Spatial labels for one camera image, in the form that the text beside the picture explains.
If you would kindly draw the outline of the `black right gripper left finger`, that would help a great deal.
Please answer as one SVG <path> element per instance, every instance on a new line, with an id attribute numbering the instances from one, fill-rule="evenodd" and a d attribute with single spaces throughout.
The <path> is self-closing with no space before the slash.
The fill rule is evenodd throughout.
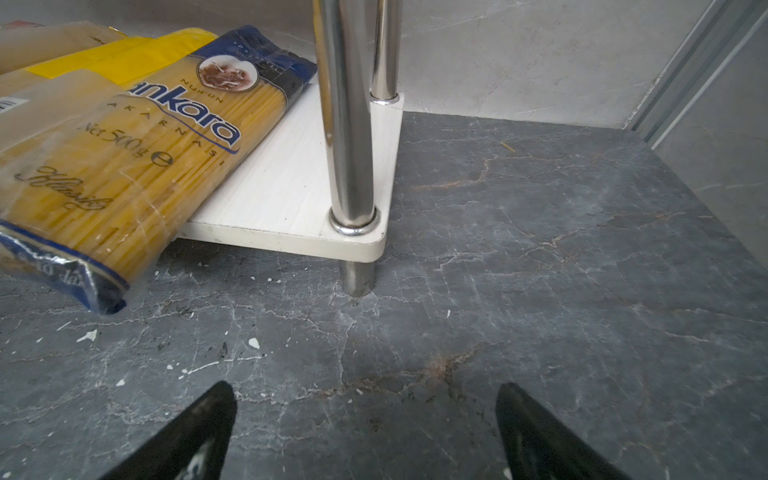
<path id="1" fill-rule="evenodd" d="M 237 401 L 219 381 L 104 479 L 219 479 L 225 463 Z"/>

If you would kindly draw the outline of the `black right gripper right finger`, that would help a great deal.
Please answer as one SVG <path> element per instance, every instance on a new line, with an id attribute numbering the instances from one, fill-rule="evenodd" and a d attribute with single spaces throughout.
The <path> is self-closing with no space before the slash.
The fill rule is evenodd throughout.
<path id="1" fill-rule="evenodd" d="M 500 386 L 495 415 L 514 479 L 628 477 L 513 382 Z"/>

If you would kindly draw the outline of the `yellow spaghetti bag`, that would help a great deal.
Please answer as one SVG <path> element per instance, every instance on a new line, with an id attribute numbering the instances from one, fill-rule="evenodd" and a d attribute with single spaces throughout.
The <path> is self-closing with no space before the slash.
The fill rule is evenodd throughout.
<path id="1" fill-rule="evenodd" d="M 9 96 L 75 71 L 89 71 L 120 87 L 130 87 L 216 38 L 216 34 L 199 28 L 185 28 L 158 38 L 127 37 L 4 73 L 1 94 Z"/>

